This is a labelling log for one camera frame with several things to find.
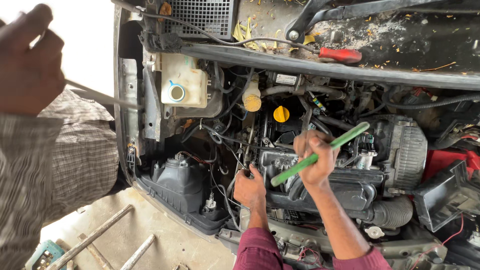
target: coolant reservoir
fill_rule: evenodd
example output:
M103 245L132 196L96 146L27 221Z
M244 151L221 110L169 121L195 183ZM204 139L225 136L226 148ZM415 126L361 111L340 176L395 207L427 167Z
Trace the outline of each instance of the coolant reservoir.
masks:
M207 106L207 73L197 68L197 61L183 54L162 53L162 103L173 107Z
M247 111L258 111L262 105L260 90L258 90L258 74L253 75L247 90L241 96L243 105Z

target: bolt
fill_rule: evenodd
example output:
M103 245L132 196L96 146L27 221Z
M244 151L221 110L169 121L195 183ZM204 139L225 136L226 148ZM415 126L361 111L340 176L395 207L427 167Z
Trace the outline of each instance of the bolt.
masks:
M291 31L289 34L288 34L288 37L291 39L291 40L297 40L297 38L299 38L299 33L297 31Z

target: plaid shirt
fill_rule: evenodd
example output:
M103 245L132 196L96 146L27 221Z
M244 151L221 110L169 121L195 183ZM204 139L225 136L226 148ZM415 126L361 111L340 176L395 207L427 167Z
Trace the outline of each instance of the plaid shirt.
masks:
M112 116L65 89L38 118L0 114L0 265L19 270L42 224L112 188L119 156Z

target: black mesh grille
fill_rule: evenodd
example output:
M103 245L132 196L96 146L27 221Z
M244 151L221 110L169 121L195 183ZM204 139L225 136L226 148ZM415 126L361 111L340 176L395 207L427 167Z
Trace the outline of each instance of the black mesh grille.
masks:
M232 39L235 0L169 0L168 3L172 6L172 17L191 23L217 38ZM165 32L177 33L180 37L207 38L169 20L165 20Z

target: car engine bay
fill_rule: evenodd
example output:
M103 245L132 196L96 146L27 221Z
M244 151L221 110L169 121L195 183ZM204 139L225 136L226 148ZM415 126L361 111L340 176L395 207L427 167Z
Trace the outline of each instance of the car engine bay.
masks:
M276 187L270 180L297 164L293 140L301 132L339 137L367 122L341 147L328 178L358 230L393 269L480 270L476 91L158 51L148 45L161 32L157 19L133 14L119 15L119 39L139 41L118 48L117 83L119 97L144 109L117 108L117 134L132 186L157 208L236 254L250 213L233 198L234 178L253 164L284 261L333 269L327 231L301 178Z

